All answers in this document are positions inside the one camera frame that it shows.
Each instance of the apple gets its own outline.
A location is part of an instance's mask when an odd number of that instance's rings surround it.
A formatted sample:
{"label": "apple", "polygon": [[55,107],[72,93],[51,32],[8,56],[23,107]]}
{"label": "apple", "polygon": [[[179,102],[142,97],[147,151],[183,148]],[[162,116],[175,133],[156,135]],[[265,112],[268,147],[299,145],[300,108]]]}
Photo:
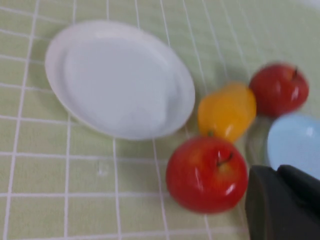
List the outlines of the apple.
{"label": "apple", "polygon": [[229,141],[196,136],[170,157],[165,181],[182,207],[197,213],[221,213],[233,208],[248,185],[245,160]]}
{"label": "apple", "polygon": [[253,75],[249,87],[255,95],[257,113],[268,117],[297,110],[309,95],[306,77],[288,63],[263,66]]}

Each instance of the light blue bowl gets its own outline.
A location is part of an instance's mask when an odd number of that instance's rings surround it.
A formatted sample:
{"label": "light blue bowl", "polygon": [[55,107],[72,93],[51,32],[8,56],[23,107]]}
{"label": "light blue bowl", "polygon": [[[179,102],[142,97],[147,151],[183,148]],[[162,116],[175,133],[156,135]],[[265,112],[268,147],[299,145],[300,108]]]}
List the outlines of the light blue bowl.
{"label": "light blue bowl", "polygon": [[274,170],[291,165],[320,180],[320,121],[298,113],[278,118],[269,130],[265,157]]}

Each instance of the toy fruit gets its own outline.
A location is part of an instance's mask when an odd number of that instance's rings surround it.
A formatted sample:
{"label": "toy fruit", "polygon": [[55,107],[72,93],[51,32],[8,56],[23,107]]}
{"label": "toy fruit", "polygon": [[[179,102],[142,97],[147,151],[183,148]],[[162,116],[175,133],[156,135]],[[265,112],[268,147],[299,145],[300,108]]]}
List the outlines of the toy fruit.
{"label": "toy fruit", "polygon": [[165,180],[170,195],[181,206],[208,214],[233,208],[247,189],[248,174],[232,143],[215,136],[197,136],[174,151]]}
{"label": "toy fruit", "polygon": [[203,136],[236,141],[256,117],[253,92],[241,82],[231,82],[204,97],[198,106],[198,128]]}
{"label": "toy fruit", "polygon": [[262,67],[251,79],[257,113],[279,117],[295,111],[307,100],[309,84],[298,68],[287,63]]}

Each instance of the apple stem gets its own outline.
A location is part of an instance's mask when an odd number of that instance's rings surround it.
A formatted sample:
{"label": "apple stem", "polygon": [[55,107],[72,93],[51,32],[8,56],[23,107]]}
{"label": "apple stem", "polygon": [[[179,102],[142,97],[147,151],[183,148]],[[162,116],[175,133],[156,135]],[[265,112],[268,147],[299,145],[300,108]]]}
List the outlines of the apple stem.
{"label": "apple stem", "polygon": [[295,68],[291,80],[295,80],[295,78],[297,77],[297,75],[298,75],[298,67]]}
{"label": "apple stem", "polygon": [[227,159],[224,159],[223,161],[218,161],[217,164],[216,164],[216,166],[217,166],[217,167],[220,167],[220,166],[222,166],[223,164],[229,162],[229,161],[232,159],[233,156],[234,156],[234,154],[231,152],[230,155],[229,155],[229,157],[228,157]]}

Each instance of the yellow pepper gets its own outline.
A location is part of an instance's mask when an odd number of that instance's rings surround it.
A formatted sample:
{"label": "yellow pepper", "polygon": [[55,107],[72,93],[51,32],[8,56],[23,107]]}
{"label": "yellow pepper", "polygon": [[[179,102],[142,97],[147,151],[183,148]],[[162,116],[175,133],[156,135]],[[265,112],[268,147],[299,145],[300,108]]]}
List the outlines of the yellow pepper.
{"label": "yellow pepper", "polygon": [[198,128],[204,136],[217,136],[233,143],[246,132],[256,115],[253,92],[241,82],[231,82],[201,100]]}

